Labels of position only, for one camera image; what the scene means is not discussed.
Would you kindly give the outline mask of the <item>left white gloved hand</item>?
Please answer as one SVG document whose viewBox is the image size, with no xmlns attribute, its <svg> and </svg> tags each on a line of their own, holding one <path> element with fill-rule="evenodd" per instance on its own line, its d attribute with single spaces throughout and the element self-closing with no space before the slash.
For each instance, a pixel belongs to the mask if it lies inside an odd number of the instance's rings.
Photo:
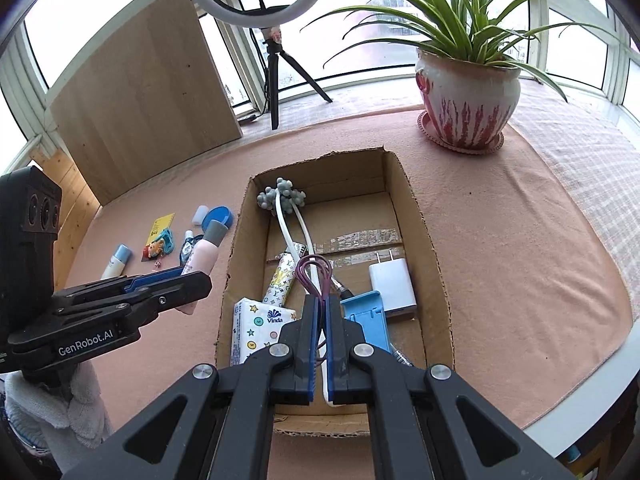
<svg viewBox="0 0 640 480">
<path fill-rule="evenodd" d="M 83 362 L 64 399 L 28 382 L 20 372 L 4 378 L 9 424 L 31 448 L 49 452 L 65 474 L 87 458 L 112 433 L 113 426 L 91 362 Z"/>
</svg>

